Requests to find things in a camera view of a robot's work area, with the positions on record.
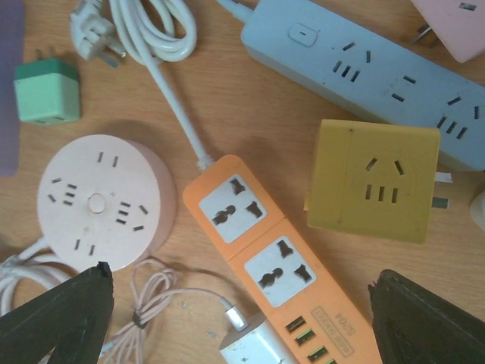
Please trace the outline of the white square plug adapter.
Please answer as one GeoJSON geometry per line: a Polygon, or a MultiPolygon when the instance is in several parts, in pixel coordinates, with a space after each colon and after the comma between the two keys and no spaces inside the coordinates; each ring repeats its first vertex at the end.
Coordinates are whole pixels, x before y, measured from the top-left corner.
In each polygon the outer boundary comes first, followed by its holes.
{"type": "Polygon", "coordinates": [[[472,221],[485,231],[485,190],[479,193],[469,206],[469,214],[472,221]]]}

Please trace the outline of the purple power strip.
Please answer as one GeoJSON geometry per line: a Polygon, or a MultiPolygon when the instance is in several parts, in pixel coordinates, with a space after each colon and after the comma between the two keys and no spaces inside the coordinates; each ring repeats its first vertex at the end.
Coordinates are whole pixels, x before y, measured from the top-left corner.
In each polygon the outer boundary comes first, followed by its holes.
{"type": "Polygon", "coordinates": [[[14,91],[15,68],[23,63],[25,6],[1,1],[1,176],[10,177],[19,164],[20,120],[14,91]]]}

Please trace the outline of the pink round power socket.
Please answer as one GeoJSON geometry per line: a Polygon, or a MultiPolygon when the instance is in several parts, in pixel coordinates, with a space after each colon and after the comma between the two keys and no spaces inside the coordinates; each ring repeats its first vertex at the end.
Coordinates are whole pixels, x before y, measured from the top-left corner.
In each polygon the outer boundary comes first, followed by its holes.
{"type": "Polygon", "coordinates": [[[177,190],[164,161],[148,147],[96,134],[64,146],[39,184],[37,214],[48,246],[84,271],[112,271],[155,253],[169,237],[177,190]]]}

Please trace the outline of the white USB charger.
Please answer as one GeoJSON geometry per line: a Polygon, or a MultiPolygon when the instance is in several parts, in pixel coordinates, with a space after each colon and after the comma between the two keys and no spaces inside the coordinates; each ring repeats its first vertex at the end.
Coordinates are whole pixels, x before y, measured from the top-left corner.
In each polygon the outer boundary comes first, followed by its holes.
{"type": "Polygon", "coordinates": [[[221,341],[219,352],[231,364],[298,363],[262,312],[253,315],[242,331],[229,331],[221,341]]]}

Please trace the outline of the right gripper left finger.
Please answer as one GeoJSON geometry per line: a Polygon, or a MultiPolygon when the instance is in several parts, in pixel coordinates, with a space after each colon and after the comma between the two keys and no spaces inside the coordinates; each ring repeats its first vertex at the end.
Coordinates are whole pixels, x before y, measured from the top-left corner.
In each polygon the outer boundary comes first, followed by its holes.
{"type": "Polygon", "coordinates": [[[96,363],[114,308],[113,278],[99,262],[1,317],[1,362],[96,363]]]}

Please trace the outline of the green plug adapter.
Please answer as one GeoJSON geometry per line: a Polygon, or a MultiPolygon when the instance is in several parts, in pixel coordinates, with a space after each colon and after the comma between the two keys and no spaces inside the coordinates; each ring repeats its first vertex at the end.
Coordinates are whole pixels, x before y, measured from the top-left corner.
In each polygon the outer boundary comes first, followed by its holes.
{"type": "Polygon", "coordinates": [[[14,91],[20,121],[42,126],[81,118],[80,74],[74,65],[36,50],[36,60],[16,66],[14,91]]]}

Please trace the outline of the orange power strip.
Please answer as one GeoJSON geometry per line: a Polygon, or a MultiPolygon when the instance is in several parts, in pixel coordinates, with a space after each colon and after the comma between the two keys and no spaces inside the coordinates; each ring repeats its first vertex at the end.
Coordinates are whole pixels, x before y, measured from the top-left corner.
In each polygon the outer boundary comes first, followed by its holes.
{"type": "Polygon", "coordinates": [[[183,201],[299,363],[379,363],[371,324],[236,155],[183,201]]]}

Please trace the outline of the pink cube socket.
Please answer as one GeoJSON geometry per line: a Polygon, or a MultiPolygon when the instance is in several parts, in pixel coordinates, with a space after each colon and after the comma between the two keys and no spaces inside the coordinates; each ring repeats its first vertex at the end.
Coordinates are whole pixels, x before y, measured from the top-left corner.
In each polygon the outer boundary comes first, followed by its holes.
{"type": "Polygon", "coordinates": [[[484,0],[411,2],[457,62],[484,53],[484,0]]]}

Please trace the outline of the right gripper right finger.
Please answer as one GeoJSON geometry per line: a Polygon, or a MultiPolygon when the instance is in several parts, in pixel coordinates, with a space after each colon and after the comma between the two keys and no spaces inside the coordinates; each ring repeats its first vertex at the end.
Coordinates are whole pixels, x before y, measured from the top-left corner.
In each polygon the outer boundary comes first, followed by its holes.
{"type": "Polygon", "coordinates": [[[368,286],[383,363],[483,363],[484,322],[391,269],[368,286]]]}

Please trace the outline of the yellow cube socket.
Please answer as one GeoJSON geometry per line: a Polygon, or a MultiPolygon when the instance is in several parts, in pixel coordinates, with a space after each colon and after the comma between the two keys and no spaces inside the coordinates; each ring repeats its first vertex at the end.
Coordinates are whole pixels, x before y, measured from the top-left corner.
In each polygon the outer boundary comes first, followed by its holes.
{"type": "Polygon", "coordinates": [[[305,199],[308,226],[424,243],[439,151],[436,129],[323,120],[305,199]]]}

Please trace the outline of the blue power strip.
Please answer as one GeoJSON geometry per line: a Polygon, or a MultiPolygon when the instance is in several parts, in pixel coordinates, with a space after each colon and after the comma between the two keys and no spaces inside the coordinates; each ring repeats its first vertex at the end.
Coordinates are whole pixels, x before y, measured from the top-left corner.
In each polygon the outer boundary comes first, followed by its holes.
{"type": "Polygon", "coordinates": [[[484,168],[484,89],[310,1],[261,1],[241,32],[247,52],[366,121],[427,127],[440,161],[484,168]]]}

